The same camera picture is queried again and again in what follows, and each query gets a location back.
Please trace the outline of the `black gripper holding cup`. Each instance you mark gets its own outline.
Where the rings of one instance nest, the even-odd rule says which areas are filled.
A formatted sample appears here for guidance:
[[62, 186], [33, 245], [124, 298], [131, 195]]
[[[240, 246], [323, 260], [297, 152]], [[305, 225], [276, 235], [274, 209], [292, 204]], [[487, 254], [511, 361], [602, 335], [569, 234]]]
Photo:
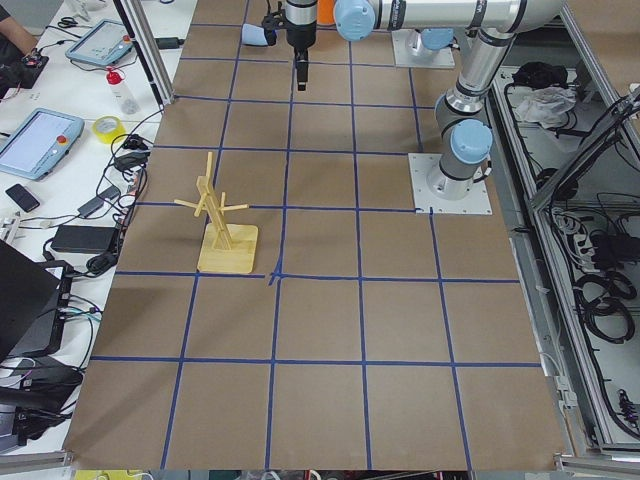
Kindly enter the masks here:
[[282, 1], [277, 1], [276, 6], [267, 0], [267, 12], [262, 20], [262, 27], [266, 35], [275, 35], [278, 30], [285, 29], [285, 10]]

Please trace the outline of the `black gripper empty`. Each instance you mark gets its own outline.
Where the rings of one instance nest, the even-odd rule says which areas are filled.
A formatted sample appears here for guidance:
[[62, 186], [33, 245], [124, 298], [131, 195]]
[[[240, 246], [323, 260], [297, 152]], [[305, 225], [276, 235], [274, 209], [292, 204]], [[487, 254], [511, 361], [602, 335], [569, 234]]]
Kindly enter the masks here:
[[303, 92], [307, 88], [309, 76], [307, 50], [315, 44], [315, 23], [298, 25], [287, 20], [285, 27], [287, 42], [295, 51], [297, 90]]

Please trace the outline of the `grey robot arm with cup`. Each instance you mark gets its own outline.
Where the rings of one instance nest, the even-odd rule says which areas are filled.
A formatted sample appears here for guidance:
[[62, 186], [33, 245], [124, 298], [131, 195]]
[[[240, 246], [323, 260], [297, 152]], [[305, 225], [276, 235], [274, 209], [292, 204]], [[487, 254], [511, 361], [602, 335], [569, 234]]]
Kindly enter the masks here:
[[360, 41], [374, 30], [475, 29], [477, 36], [456, 84], [439, 100], [436, 119], [444, 152], [426, 176], [438, 197], [457, 201], [469, 193], [493, 143], [477, 119], [482, 101], [517, 34], [537, 29], [560, 13], [563, 1], [337, 1], [339, 34]]

